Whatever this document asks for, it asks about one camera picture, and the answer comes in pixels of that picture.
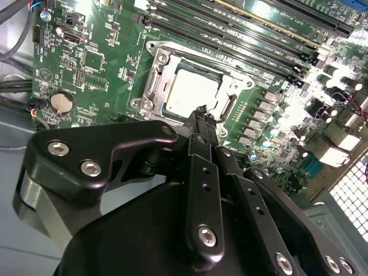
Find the ram slot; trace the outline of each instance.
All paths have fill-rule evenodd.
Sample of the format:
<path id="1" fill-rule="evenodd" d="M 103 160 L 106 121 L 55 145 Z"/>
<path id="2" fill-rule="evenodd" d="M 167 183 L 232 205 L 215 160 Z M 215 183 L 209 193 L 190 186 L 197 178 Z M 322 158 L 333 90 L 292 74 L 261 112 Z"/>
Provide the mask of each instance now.
<path id="1" fill-rule="evenodd" d="M 289 63 L 290 66 L 293 66 L 295 64 L 304 66 L 304 63 L 299 58 L 300 54 L 296 51 L 290 51 L 288 49 L 281 48 L 279 47 L 279 45 L 272 44 L 254 33 L 229 27 L 228 22 L 223 23 L 221 21 L 207 17 L 201 13 L 197 13 L 196 11 L 190 10 L 185 7 L 180 7 L 179 5 L 169 2 L 170 1 L 166 1 L 167 7 L 158 5 L 158 10 L 165 14 L 172 15 L 172 9 L 170 8 L 175 7 L 176 12 L 180 13 L 181 16 L 191 17 L 193 20 L 196 20 L 197 23 L 194 23 L 196 24 L 196 26 L 199 26 L 211 32 L 216 32 L 223 36 L 228 36 L 228 39 L 232 40 L 233 42 L 240 43 L 242 45 L 252 45 L 255 47 L 254 50 L 257 52 L 270 52 L 271 56 L 277 56 L 279 58 L 281 57 L 283 59 L 283 62 L 287 64 Z"/>
<path id="2" fill-rule="evenodd" d="M 146 22 L 147 25 L 151 26 L 152 29 L 157 29 L 162 32 L 171 33 L 174 36 L 178 36 L 181 38 L 184 38 L 188 43 L 194 42 L 199 47 L 202 47 L 203 49 L 207 48 L 211 51 L 215 51 L 221 55 L 228 56 L 231 59 L 239 60 L 241 63 L 243 63 L 246 67 L 251 67 L 254 70 L 251 71 L 245 67 L 245 71 L 249 72 L 250 74 L 255 74 L 256 76 L 262 78 L 263 72 L 269 74 L 278 76 L 280 78 L 286 79 L 290 74 L 287 74 L 285 71 L 280 70 L 278 68 L 269 66 L 267 64 L 264 64 L 262 67 L 259 64 L 258 60 L 255 60 L 253 58 L 244 57 L 243 55 L 239 55 L 237 52 L 228 49 L 226 47 L 222 47 L 218 45 L 217 43 L 214 43 L 212 41 L 204 41 L 203 37 L 195 36 L 191 33 L 185 32 L 184 30 L 180 28 L 176 28 L 174 26 L 168 25 L 163 21 L 159 21 L 155 18 L 150 18 L 148 22 Z"/>
<path id="3" fill-rule="evenodd" d="M 350 37 L 351 33 L 354 31 L 354 27 L 338 21 L 305 4 L 299 3 L 296 0 L 263 0 L 263 2 L 345 39 Z"/>
<path id="4" fill-rule="evenodd" d="M 258 23 L 253 19 L 235 15 L 228 10 L 220 8 L 219 5 L 206 2 L 205 6 L 199 6 L 185 0 L 165 0 L 164 4 L 168 7 L 171 5 L 173 7 L 191 10 L 197 14 L 202 14 L 208 18 L 222 22 L 225 25 L 231 25 L 233 29 L 240 30 L 262 41 L 272 43 L 273 45 L 283 48 L 294 55 L 299 56 L 300 53 L 307 53 L 309 55 L 314 54 L 314 49 L 311 50 L 310 47 L 307 47 L 303 42 L 299 42 L 293 37 L 284 35 L 269 26 Z"/>
<path id="5" fill-rule="evenodd" d="M 257 53 L 254 50 L 250 49 L 250 47 L 246 49 L 244 47 L 241 47 L 229 41 L 228 39 L 222 36 L 216 35 L 212 32 L 207 32 L 203 30 L 202 28 L 198 28 L 192 24 L 188 24 L 187 22 L 185 22 L 184 18 L 180 18 L 180 20 L 178 20 L 172 16 L 168 16 L 166 14 L 160 14 L 158 11 L 155 11 L 154 13 L 152 13 L 151 16 L 158 16 L 157 19 L 160 21 L 163 21 L 164 24 L 166 25 L 170 24 L 174 28 L 185 30 L 185 32 L 190 33 L 193 36 L 197 36 L 200 40 L 211 41 L 211 42 L 214 42 L 218 47 L 221 46 L 224 48 L 228 48 L 228 51 L 233 52 L 234 54 L 237 54 L 237 55 L 240 54 L 240 56 L 243 56 L 243 57 L 246 56 L 248 59 L 253 59 L 258 63 L 259 62 L 264 63 L 269 67 L 277 68 L 289 74 L 292 74 L 293 72 L 292 66 L 287 66 L 285 63 L 279 62 L 275 60 L 274 58 L 270 58 L 264 54 Z"/>

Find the screw hole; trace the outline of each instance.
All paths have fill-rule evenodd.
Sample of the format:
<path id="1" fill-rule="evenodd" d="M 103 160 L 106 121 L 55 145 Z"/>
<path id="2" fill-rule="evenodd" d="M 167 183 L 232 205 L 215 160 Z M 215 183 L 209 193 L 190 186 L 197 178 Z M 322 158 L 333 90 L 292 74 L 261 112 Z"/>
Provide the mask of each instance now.
<path id="1" fill-rule="evenodd" d="M 211 171 L 207 168 L 203 168 L 202 171 L 205 173 L 205 174 L 211 174 Z"/>
<path id="2" fill-rule="evenodd" d="M 209 186 L 209 185 L 207 185 L 207 184 L 203 184 L 202 185 L 202 188 L 205 190 L 205 191 L 211 191 L 212 189 L 211 189 L 211 187 Z"/>
<path id="3" fill-rule="evenodd" d="M 162 127 L 162 131 L 166 133 L 167 135 L 173 135 L 172 130 L 165 125 Z"/>
<path id="4" fill-rule="evenodd" d="M 265 213 L 264 213 L 264 211 L 260 208 L 260 207 L 257 207 L 257 208 L 255 208 L 256 210 L 257 210 L 257 212 L 260 214 L 260 215 L 264 215 Z"/>

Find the screw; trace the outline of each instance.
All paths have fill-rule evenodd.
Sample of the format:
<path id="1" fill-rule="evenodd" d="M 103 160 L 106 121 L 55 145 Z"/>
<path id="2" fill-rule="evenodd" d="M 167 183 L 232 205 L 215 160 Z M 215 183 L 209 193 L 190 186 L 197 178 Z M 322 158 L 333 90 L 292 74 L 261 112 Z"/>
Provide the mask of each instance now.
<path id="1" fill-rule="evenodd" d="M 52 18 L 51 17 L 51 14 L 47 10 L 41 11 L 40 17 L 45 22 L 50 22 L 51 21 L 51 18 Z"/>
<path id="2" fill-rule="evenodd" d="M 70 152 L 69 147 L 61 142 L 52 142 L 48 144 L 47 150 L 50 154 L 56 156 L 66 156 Z"/>
<path id="3" fill-rule="evenodd" d="M 277 265 L 286 275 L 293 274 L 293 267 L 284 255 L 282 255 L 281 253 L 276 253 L 275 260 L 277 262 Z"/>
<path id="4" fill-rule="evenodd" d="M 202 144 L 206 143 L 206 140 L 202 137 L 202 135 L 197 135 L 197 140 L 201 142 Z"/>
<path id="5" fill-rule="evenodd" d="M 340 258 L 340 263 L 347 270 L 347 272 L 349 272 L 350 274 L 354 273 L 354 271 L 353 271 L 352 267 L 350 266 L 350 264 L 348 262 L 346 262 L 343 258 Z"/>
<path id="6" fill-rule="evenodd" d="M 216 245 L 216 235 L 206 226 L 198 229 L 198 237 L 208 247 L 214 247 Z"/>
<path id="7" fill-rule="evenodd" d="M 230 156 L 231 156 L 231 153 L 230 153 L 226 148 L 223 148 L 223 153 L 224 153 L 224 155 L 226 155 L 227 157 L 230 157 Z"/>
<path id="8" fill-rule="evenodd" d="M 333 272 L 340 273 L 340 267 L 330 256 L 326 256 L 326 261 Z"/>
<path id="9" fill-rule="evenodd" d="M 260 173 L 260 171 L 254 171 L 254 174 L 256 177 L 258 177 L 259 179 L 263 179 L 263 175 Z"/>
<path id="10" fill-rule="evenodd" d="M 160 63 L 167 63 L 168 57 L 164 53 L 160 53 L 159 56 L 157 57 L 157 60 Z"/>
<path id="11" fill-rule="evenodd" d="M 102 172 L 101 167 L 94 161 L 85 161 L 80 166 L 80 170 L 89 177 L 96 177 Z"/>

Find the pcie slot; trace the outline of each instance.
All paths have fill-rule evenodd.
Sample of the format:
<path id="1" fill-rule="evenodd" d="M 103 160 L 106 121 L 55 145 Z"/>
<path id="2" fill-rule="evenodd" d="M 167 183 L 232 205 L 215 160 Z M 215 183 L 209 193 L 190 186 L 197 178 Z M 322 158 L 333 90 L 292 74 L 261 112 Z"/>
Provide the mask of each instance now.
<path id="1" fill-rule="evenodd" d="M 173 17 L 169 17 L 168 15 L 160 15 L 162 18 L 165 19 L 165 24 L 170 24 L 171 26 L 177 28 L 177 25 L 181 24 L 180 29 L 185 29 L 186 32 L 189 32 L 189 29 L 191 30 L 191 34 L 195 35 L 197 37 L 199 37 L 201 40 L 206 40 L 206 41 L 213 41 L 215 42 L 217 45 L 220 45 L 222 47 L 228 48 L 231 51 L 237 52 L 243 56 L 246 56 L 249 59 L 254 59 L 257 60 L 257 62 L 262 62 L 264 64 L 267 64 L 270 67 L 275 67 L 279 70 L 285 71 L 289 74 L 292 74 L 293 72 L 293 67 L 292 66 L 287 66 L 284 62 L 279 62 L 273 58 L 270 58 L 264 54 L 261 53 L 257 53 L 255 51 L 253 51 L 252 49 L 248 48 L 244 48 L 241 47 L 239 45 L 234 44 L 233 42 L 227 40 L 226 38 L 223 38 L 222 36 L 218 36 L 216 34 L 213 34 L 211 32 L 207 32 L 205 30 L 203 30 L 202 28 L 198 28 L 192 24 L 188 24 L 187 22 L 185 22 L 184 18 L 180 18 L 180 21 L 175 22 L 175 18 Z"/>
<path id="2" fill-rule="evenodd" d="M 334 33 L 337 36 L 348 38 L 354 31 L 352 26 L 338 21 L 296 0 L 263 0 L 263 2 L 290 13 L 290 15 L 296 16 L 299 19 L 305 20 L 318 28 Z"/>
<path id="3" fill-rule="evenodd" d="M 220 53 L 223 53 L 225 55 L 228 55 L 229 57 L 231 57 L 233 59 L 241 60 L 242 63 L 244 63 L 244 64 L 246 64 L 250 67 L 255 68 L 259 72 L 264 71 L 264 72 L 266 72 L 270 75 L 279 76 L 279 77 L 284 78 L 284 79 L 287 79 L 288 76 L 289 76 L 286 72 L 281 71 L 281 70 L 279 70 L 275 67 L 270 67 L 267 64 L 264 64 L 264 67 L 260 67 L 258 60 L 254 60 L 252 58 L 247 58 L 247 57 L 244 57 L 242 55 L 239 55 L 238 53 L 236 53 L 236 52 L 234 52 L 234 51 L 232 51 L 228 48 L 222 47 L 222 46 L 220 46 L 216 43 L 213 43 L 213 42 L 210 42 L 210 41 L 204 41 L 202 37 L 197 37 L 193 34 L 184 32 L 184 31 L 182 31 L 178 28 L 175 28 L 171 25 L 167 25 L 164 22 L 158 21 L 154 18 L 149 19 L 149 25 L 152 28 L 157 28 L 157 29 L 160 29 L 161 31 L 175 34 L 176 36 L 183 37 L 185 40 L 190 40 L 192 42 L 195 42 L 198 45 L 207 47 L 207 48 L 209 48 L 213 51 L 220 52 Z"/>
<path id="4" fill-rule="evenodd" d="M 234 45 L 237 45 L 238 47 L 247 48 L 249 51 L 255 52 L 260 56 L 264 56 L 264 57 L 268 57 L 270 59 L 273 59 L 277 62 L 280 62 L 283 65 L 289 66 L 290 68 L 293 68 L 294 66 L 299 64 L 299 63 L 296 63 L 295 60 L 288 59 L 288 58 L 286 58 L 284 56 L 281 56 L 281 55 L 276 55 L 272 52 L 269 52 L 268 50 L 266 50 L 264 48 L 261 48 L 258 45 L 253 45 L 253 44 L 248 43 L 248 42 L 246 42 L 242 39 L 239 39 L 237 37 L 232 36 L 234 34 L 230 34 L 230 33 L 221 31 L 217 28 L 210 27 L 210 26 L 207 26 L 205 24 L 200 24 L 200 23 L 198 23 L 198 21 L 195 21 L 192 18 L 185 17 L 182 14 L 181 15 L 174 14 L 170 10 L 168 10 L 164 7 L 158 7 L 158 11 L 156 11 L 155 13 L 157 15 L 163 16 L 166 19 L 171 17 L 171 18 L 180 20 L 182 22 L 188 23 L 190 25 L 193 25 L 193 26 L 197 27 L 198 29 L 204 30 L 208 33 L 211 33 L 214 36 L 220 37 L 223 40 L 231 41 L 231 42 L 234 43 Z M 287 53 L 284 50 L 279 49 L 279 51 L 280 51 L 280 53 L 282 53 L 284 55 L 287 55 Z"/>
<path id="5" fill-rule="evenodd" d="M 247 33 L 253 38 L 272 43 L 273 45 L 281 47 L 296 56 L 299 56 L 300 52 L 305 52 L 304 49 L 306 45 L 304 45 L 304 43 L 301 43 L 298 40 L 295 40 L 294 38 L 283 33 L 277 32 L 273 28 L 260 24 L 253 19 L 234 15 L 230 11 L 221 8 L 217 4 L 210 3 L 209 1 L 206 3 L 206 5 L 216 6 L 216 9 L 221 11 L 221 13 L 214 13 L 204 6 L 198 6 L 185 0 L 166 0 L 165 2 L 181 9 L 185 8 L 186 10 L 191 10 L 193 12 L 196 12 L 197 14 L 202 14 L 204 16 L 207 16 L 208 18 L 211 18 L 212 20 L 217 20 L 218 22 L 221 22 L 222 24 L 231 24 L 234 29 L 238 29 L 244 33 Z M 269 33 L 269 36 L 260 31 L 257 31 L 257 29 L 259 28 Z"/>
<path id="6" fill-rule="evenodd" d="M 175 6 L 178 9 L 180 9 L 181 12 L 187 12 L 188 14 L 191 14 L 194 17 L 193 19 L 196 19 L 195 17 L 197 16 L 199 18 L 199 20 L 197 21 L 199 22 L 200 24 L 199 27 L 201 28 L 205 28 L 210 31 L 215 31 L 219 35 L 228 36 L 230 40 L 237 42 L 237 43 L 241 43 L 241 44 L 245 43 L 247 45 L 254 45 L 255 47 L 257 47 L 257 49 L 255 49 L 255 51 L 257 52 L 267 51 L 267 47 L 268 47 L 269 49 L 271 49 L 271 51 L 273 51 L 271 53 L 272 55 L 279 56 L 279 57 L 282 57 L 283 59 L 286 59 L 285 62 L 290 63 L 290 61 L 292 61 L 296 64 L 301 64 L 300 54 L 297 51 L 294 51 L 292 49 L 286 49 L 285 47 L 280 47 L 280 45 L 276 43 L 272 43 L 269 39 L 265 39 L 263 37 L 258 36 L 255 32 L 251 32 L 248 30 L 235 29 L 233 26 L 229 27 L 228 21 L 224 21 L 224 20 L 218 21 L 217 19 L 207 17 L 194 10 L 188 9 L 183 6 L 179 6 L 178 4 L 173 3 L 172 0 L 166 0 L 166 4 L 169 4 L 169 3 L 171 6 Z M 166 13 L 168 15 L 173 14 L 171 10 L 168 8 L 168 6 L 167 7 L 157 6 L 157 8 L 159 11 L 162 11 L 163 13 Z M 260 46 L 252 43 L 251 42 L 252 40 L 256 40 L 258 43 L 263 44 L 264 48 L 261 48 Z"/>

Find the black metal bracket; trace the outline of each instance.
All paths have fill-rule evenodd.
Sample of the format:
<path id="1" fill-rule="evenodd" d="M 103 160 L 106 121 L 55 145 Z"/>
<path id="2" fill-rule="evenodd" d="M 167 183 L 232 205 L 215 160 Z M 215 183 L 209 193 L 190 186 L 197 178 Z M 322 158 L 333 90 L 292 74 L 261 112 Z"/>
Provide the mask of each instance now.
<path id="1" fill-rule="evenodd" d="M 60 276 L 359 275 L 268 177 L 240 169 L 205 107 L 180 133 L 148 121 L 31 138 L 14 208 L 66 247 Z M 100 217 L 105 191 L 155 174 L 166 183 Z"/>

